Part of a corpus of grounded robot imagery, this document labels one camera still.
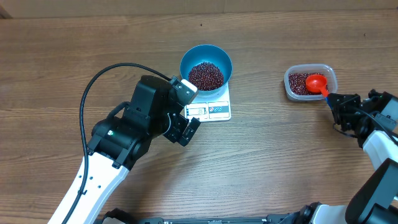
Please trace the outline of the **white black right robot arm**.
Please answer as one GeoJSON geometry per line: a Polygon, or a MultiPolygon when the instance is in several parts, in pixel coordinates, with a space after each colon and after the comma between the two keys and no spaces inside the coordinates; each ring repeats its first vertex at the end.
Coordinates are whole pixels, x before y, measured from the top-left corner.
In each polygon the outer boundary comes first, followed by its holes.
{"type": "Polygon", "coordinates": [[[375,169],[347,205],[312,203],[283,223],[397,223],[397,97],[371,90],[359,95],[328,94],[339,133],[355,138],[375,169]]]}

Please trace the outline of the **red scoop with blue handle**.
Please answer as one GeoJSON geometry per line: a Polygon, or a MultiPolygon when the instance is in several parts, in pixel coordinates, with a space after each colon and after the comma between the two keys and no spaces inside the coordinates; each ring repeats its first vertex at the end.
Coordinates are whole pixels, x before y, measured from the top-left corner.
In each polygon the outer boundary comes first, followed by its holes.
{"type": "Polygon", "coordinates": [[[310,75],[305,80],[306,89],[312,93],[321,93],[327,105],[331,108],[328,100],[329,91],[326,89],[327,84],[327,78],[320,74],[310,75]]]}

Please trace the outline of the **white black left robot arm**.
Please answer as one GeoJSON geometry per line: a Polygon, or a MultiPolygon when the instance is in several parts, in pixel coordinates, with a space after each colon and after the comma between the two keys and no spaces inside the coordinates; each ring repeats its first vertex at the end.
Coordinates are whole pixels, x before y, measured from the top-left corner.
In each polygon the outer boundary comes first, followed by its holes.
{"type": "Polygon", "coordinates": [[[164,136],[186,146],[199,120],[180,114],[197,95],[189,81],[141,77],[130,102],[123,102],[99,121],[87,143],[88,157],[50,223],[93,223],[109,196],[148,150],[151,141],[164,136]]]}

